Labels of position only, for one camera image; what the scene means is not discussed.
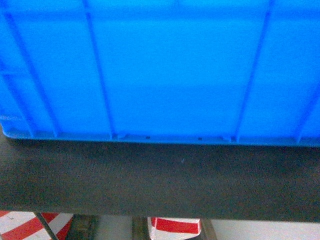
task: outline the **blue plastic crate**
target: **blue plastic crate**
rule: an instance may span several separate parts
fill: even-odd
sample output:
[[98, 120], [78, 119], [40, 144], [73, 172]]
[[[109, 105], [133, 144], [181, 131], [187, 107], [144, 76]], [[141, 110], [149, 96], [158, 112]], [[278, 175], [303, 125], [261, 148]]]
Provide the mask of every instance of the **blue plastic crate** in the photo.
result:
[[17, 139], [320, 146], [319, 0], [0, 0]]

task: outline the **red and white stripes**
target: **red and white stripes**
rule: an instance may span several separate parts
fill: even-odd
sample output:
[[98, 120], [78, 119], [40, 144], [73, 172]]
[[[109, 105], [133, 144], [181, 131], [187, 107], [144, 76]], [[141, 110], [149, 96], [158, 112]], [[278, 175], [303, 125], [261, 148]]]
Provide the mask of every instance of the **red and white stripes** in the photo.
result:
[[151, 240], [186, 240], [201, 232], [200, 219], [148, 217]]
[[[64, 240], [71, 225], [72, 214], [43, 213], [52, 232]], [[0, 211], [0, 236], [3, 240], [50, 240], [40, 220], [33, 212]]]

